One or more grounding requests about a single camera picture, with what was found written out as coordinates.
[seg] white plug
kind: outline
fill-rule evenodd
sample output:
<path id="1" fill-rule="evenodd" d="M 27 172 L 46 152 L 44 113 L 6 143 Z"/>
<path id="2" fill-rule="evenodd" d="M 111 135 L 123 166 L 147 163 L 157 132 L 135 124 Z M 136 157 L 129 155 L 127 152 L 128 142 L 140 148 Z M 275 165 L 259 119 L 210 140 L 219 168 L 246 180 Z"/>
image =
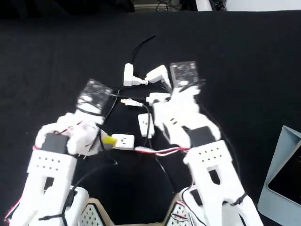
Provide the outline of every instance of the white plug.
<path id="1" fill-rule="evenodd" d="M 134 142 L 135 137 L 134 135 L 128 135 L 128 134 L 112 134 L 112 138 L 117 139 L 117 142 L 114 149 L 119 150 L 133 150 L 134 149 Z"/>
<path id="2" fill-rule="evenodd" d="M 140 103 L 138 101 L 135 101 L 133 99 L 121 99 L 121 103 L 124 103 L 126 106 L 136 106 L 136 107 L 143 107 L 143 103 Z"/>
<path id="3" fill-rule="evenodd" d="M 169 88 L 171 88 L 170 80 L 168 78 L 168 72 L 164 65 L 161 65 L 155 68 L 154 70 L 148 72 L 144 80 L 150 83 L 155 83 L 161 80 L 164 81 L 169 86 Z"/>
<path id="4" fill-rule="evenodd" d="M 155 100 L 158 100 L 159 102 L 165 102 L 166 98 L 169 98 L 170 96 L 170 93 L 150 93 L 150 96 L 146 97 L 146 102 L 152 106 Z"/>
<path id="5" fill-rule="evenodd" d="M 147 85 L 149 82 L 137 78 L 134 76 L 134 66 L 130 63 L 127 63 L 124 67 L 124 76 L 123 76 L 123 85 L 124 86 L 133 86 L 133 85 Z"/>
<path id="6" fill-rule="evenodd" d="M 139 127 L 141 131 L 142 137 L 146 137 L 147 127 L 149 123 L 148 113 L 138 115 Z M 150 114 L 150 129 L 148 138 L 150 139 L 155 134 L 154 122 L 152 120 L 152 116 Z"/>

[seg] white bracket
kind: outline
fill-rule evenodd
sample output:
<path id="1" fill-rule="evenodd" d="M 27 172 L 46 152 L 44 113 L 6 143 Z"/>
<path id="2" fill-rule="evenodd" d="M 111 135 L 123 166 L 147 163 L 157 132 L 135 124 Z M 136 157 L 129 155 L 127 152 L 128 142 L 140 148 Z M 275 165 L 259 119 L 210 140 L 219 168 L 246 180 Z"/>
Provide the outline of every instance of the white bracket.
<path id="1" fill-rule="evenodd" d="M 222 203 L 235 203 L 245 194 L 232 158 L 223 140 L 189 150 L 184 163 L 191 170 L 198 194 L 203 203 L 207 226 L 222 226 Z M 209 171 L 216 170 L 220 184 L 215 184 Z M 249 196 L 233 206 L 247 226 L 263 226 L 253 201 Z"/>
<path id="2" fill-rule="evenodd" d="M 28 176 L 18 208 L 10 226 L 31 225 L 34 217 L 61 214 L 70 190 L 77 160 L 67 154 L 34 150 L 28 166 Z M 47 177 L 54 178 L 44 193 Z M 62 218 L 39 221 L 39 226 L 58 226 Z"/>

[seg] black fabric background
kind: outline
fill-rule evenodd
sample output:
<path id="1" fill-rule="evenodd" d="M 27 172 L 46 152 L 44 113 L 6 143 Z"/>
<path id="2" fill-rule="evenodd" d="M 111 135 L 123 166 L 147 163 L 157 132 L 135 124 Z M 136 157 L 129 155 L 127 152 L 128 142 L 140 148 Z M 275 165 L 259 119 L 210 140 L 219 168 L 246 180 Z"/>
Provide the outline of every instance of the black fabric background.
<path id="1" fill-rule="evenodd" d="M 22 194 L 35 136 L 43 124 L 74 111 L 88 78 L 122 85 L 124 65 L 142 40 L 156 35 L 136 59 L 145 74 L 160 64 L 195 60 L 207 79 L 198 102 L 232 141 L 242 184 L 257 203 L 282 125 L 301 130 L 301 12 L 149 13 L 0 23 L 0 212 Z M 137 88 L 127 95 L 145 96 Z M 136 135 L 143 110 L 117 104 L 104 128 Z M 161 133 L 155 148 L 167 146 Z M 82 186 L 116 224 L 163 220 L 173 197 L 149 156 L 112 151 L 119 166 Z M 100 164 L 100 154 L 79 161 L 74 180 Z M 162 159 L 176 190 L 190 183 L 180 154 Z M 265 225 L 274 225 L 263 218 Z"/>

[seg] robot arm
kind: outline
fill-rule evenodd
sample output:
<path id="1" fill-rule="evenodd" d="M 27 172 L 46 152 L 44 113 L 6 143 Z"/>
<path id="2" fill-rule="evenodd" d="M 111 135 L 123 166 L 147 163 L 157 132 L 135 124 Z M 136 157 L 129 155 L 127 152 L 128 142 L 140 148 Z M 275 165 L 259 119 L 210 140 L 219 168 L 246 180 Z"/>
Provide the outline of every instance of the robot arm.
<path id="1" fill-rule="evenodd" d="M 151 103 L 155 125 L 170 144 L 190 148 L 184 163 L 202 201 L 200 217 L 205 219 L 206 226 L 242 226 L 239 215 L 247 226 L 263 226 L 253 201 L 240 183 L 219 128 L 199 113 L 194 100 L 194 95 L 200 92 L 195 62 L 171 64 L 171 73 L 174 90 L 170 98 L 153 99 Z M 216 171 L 219 184 L 211 179 L 212 170 Z M 223 216 L 224 208 L 229 208 L 232 214 Z"/>
<path id="2" fill-rule="evenodd" d="M 88 200 L 86 190 L 77 188 L 81 195 L 76 195 L 66 215 L 62 215 L 77 163 L 74 155 L 94 155 L 100 150 L 100 113 L 110 93 L 107 87 L 90 80 L 79 96 L 77 111 L 59 117 L 38 132 L 11 226 L 61 226 L 65 220 L 68 226 L 77 224 Z M 47 178 L 54 180 L 44 191 Z"/>

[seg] electrical socket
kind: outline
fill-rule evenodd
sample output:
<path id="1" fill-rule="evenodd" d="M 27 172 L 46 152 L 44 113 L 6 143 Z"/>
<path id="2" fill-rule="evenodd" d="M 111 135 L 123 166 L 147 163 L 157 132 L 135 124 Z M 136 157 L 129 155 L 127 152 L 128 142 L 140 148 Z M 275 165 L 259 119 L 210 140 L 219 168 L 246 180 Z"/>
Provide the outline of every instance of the electrical socket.
<path id="1" fill-rule="evenodd" d="M 168 219 L 166 220 L 165 226 L 191 226 L 192 224 L 188 214 L 189 213 L 184 206 L 175 203 Z"/>
<path id="2" fill-rule="evenodd" d="M 139 127 L 142 137 L 146 137 L 147 127 L 149 122 L 148 113 L 138 115 Z M 150 129 L 148 138 L 151 138 L 155 134 L 154 122 L 150 114 Z"/>
<path id="3" fill-rule="evenodd" d="M 112 134 L 112 138 L 117 139 L 117 142 L 114 149 L 120 149 L 120 150 L 133 150 L 134 149 L 134 142 L 135 137 L 134 135 L 128 135 L 128 134 Z"/>

